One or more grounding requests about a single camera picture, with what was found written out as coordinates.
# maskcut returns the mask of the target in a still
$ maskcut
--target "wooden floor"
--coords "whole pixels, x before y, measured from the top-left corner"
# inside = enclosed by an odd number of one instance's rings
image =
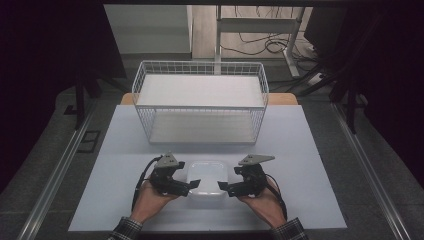
[[[299,8],[291,7],[252,7],[252,6],[223,6],[222,17],[249,17],[249,18],[295,18]],[[310,55],[307,49],[311,45],[303,38],[303,31],[308,23],[312,8],[306,8],[303,16],[300,32],[297,37],[296,46],[302,55]],[[193,6],[193,58],[204,59],[214,58],[216,44],[216,6]],[[261,38],[266,38],[253,43],[244,43]],[[257,53],[265,48],[265,41],[268,39],[268,33],[223,33],[221,46],[232,48],[247,53]],[[281,34],[278,38],[288,39],[288,34]],[[278,46],[270,47],[273,51],[281,48]],[[283,53],[271,53],[263,51],[257,55],[246,55],[222,49],[222,58],[284,58]]]

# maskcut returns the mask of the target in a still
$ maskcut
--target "wire basket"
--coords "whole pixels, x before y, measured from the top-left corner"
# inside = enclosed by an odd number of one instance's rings
[[[269,89],[261,63],[143,61],[132,92],[150,143],[254,144]]]

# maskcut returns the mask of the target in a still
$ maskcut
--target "person's left hand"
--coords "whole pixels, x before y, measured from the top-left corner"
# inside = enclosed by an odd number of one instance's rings
[[[154,217],[162,208],[171,200],[178,198],[175,195],[162,195],[156,191],[149,180],[141,185],[137,202],[130,218],[139,223],[144,223],[148,219]]]

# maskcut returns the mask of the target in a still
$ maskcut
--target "white panel inside basket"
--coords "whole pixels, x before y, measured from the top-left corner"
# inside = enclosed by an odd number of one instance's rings
[[[257,76],[148,74],[137,105],[264,107]]]
[[[152,143],[254,143],[249,112],[157,112]]]

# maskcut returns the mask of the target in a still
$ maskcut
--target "forearm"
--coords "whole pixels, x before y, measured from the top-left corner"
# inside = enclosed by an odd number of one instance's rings
[[[280,227],[272,228],[271,235],[274,240],[308,240],[298,218],[288,221]]]
[[[108,240],[137,239],[143,225],[130,218],[122,217],[118,226],[109,235]]]

